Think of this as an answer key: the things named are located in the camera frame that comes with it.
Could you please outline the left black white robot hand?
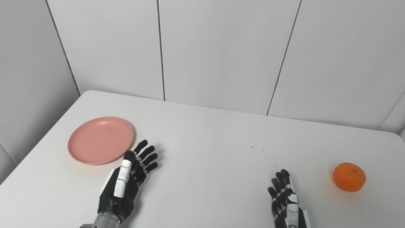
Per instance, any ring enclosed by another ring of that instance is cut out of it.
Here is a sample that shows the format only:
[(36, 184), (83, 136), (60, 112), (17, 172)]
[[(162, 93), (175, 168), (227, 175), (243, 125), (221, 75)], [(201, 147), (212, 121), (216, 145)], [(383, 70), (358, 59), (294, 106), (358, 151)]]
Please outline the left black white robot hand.
[(99, 196), (93, 228), (117, 228), (129, 218), (139, 188), (148, 174), (158, 167), (155, 146), (146, 139), (126, 151), (120, 167), (112, 170)]

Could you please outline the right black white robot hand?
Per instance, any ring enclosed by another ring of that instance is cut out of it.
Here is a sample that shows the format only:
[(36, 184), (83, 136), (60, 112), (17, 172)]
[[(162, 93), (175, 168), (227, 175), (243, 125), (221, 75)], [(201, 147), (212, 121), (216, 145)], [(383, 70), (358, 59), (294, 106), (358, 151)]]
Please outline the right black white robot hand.
[(275, 228), (311, 228), (308, 211), (299, 206), (288, 170), (282, 169), (268, 187)]

